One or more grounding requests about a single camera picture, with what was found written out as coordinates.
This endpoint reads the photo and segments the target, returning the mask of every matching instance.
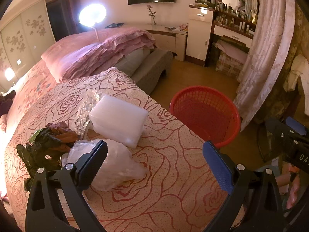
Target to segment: plastic bag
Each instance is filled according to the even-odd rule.
[[[84,154],[89,153],[101,139],[93,141],[80,140],[71,148],[67,160],[62,160],[62,166],[76,163]],[[111,139],[104,139],[108,152],[105,161],[99,169],[91,185],[100,191],[110,191],[123,181],[129,179],[141,180],[146,176],[147,169],[132,159],[132,153],[125,145]]]

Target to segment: leafy vegetable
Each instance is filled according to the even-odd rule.
[[[25,163],[31,177],[24,181],[26,191],[30,191],[38,168],[44,167],[47,171],[60,169],[60,156],[70,151],[78,135],[64,122],[48,123],[45,128],[36,131],[30,140],[33,145],[26,143],[26,147],[20,144],[16,146],[18,156]]]

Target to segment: metal screw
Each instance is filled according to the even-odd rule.
[[[237,168],[238,170],[240,170],[240,171],[245,170],[245,166],[242,165],[242,164],[238,164],[238,165],[236,166],[236,168]]]
[[[72,164],[72,163],[66,164],[66,166],[65,166],[66,170],[70,170],[73,167],[74,167],[74,164]]]
[[[40,167],[37,172],[38,173],[43,173],[44,172],[44,168]]]
[[[267,174],[272,174],[272,170],[269,169],[269,168],[267,168],[267,169],[266,169],[266,173],[267,173]]]

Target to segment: red plastic basket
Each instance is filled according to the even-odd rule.
[[[191,86],[181,90],[171,101],[170,113],[217,148],[232,142],[240,130],[240,117],[233,102],[210,87]]]

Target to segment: folded pink blanket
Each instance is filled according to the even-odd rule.
[[[57,82],[86,77],[107,70],[134,50],[153,48],[149,32],[134,27],[100,30],[67,36],[42,54]]]

